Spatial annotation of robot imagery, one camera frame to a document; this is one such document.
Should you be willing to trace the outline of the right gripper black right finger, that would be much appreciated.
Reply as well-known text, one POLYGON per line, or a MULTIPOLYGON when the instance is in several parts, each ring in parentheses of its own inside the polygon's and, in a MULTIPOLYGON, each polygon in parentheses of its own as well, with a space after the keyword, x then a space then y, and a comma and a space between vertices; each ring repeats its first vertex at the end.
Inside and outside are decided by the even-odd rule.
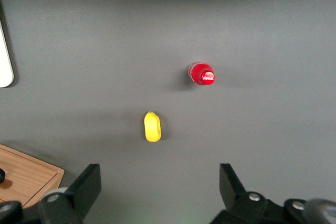
POLYGON ((247 191, 229 163, 219 165, 219 191, 225 209, 211 223, 315 223, 306 201, 288 199, 280 206, 262 194, 247 191))

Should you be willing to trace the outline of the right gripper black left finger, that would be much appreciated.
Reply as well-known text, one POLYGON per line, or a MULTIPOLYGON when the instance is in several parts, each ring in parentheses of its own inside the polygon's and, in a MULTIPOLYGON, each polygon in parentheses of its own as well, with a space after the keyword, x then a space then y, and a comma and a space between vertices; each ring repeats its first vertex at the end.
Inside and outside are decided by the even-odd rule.
POLYGON ((30 207, 1 203, 1 223, 84 223, 100 192, 100 165, 89 164, 69 187, 48 192, 30 207))

